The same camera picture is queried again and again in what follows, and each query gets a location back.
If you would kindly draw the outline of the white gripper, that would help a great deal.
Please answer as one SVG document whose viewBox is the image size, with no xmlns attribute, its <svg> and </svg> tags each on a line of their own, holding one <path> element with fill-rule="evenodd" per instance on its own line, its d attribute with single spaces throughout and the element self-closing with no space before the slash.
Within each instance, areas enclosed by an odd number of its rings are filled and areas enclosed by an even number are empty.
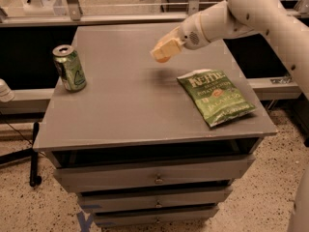
<svg viewBox="0 0 309 232">
<path fill-rule="evenodd" d="M 181 23 L 180 27 L 174 28 L 158 41 L 151 51 L 153 58 L 171 58 L 181 53 L 183 46 L 195 50 L 209 45 L 211 41 L 204 32 L 206 18 L 207 14 L 205 13 L 189 16 Z"/>
</svg>

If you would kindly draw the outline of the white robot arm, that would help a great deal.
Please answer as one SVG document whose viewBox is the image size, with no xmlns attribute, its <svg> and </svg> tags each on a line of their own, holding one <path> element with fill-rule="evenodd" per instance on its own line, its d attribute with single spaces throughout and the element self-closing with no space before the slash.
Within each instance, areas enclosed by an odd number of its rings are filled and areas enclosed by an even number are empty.
<svg viewBox="0 0 309 232">
<path fill-rule="evenodd" d="M 167 61 L 184 47 L 259 33 L 300 90 L 309 92 L 309 29 L 279 0 L 225 0 L 188 17 L 161 38 L 153 57 Z M 280 126 L 256 151 L 257 161 L 234 183 L 235 192 L 206 222 L 186 222 L 182 232 L 308 232 L 308 149 L 300 131 Z"/>
</svg>

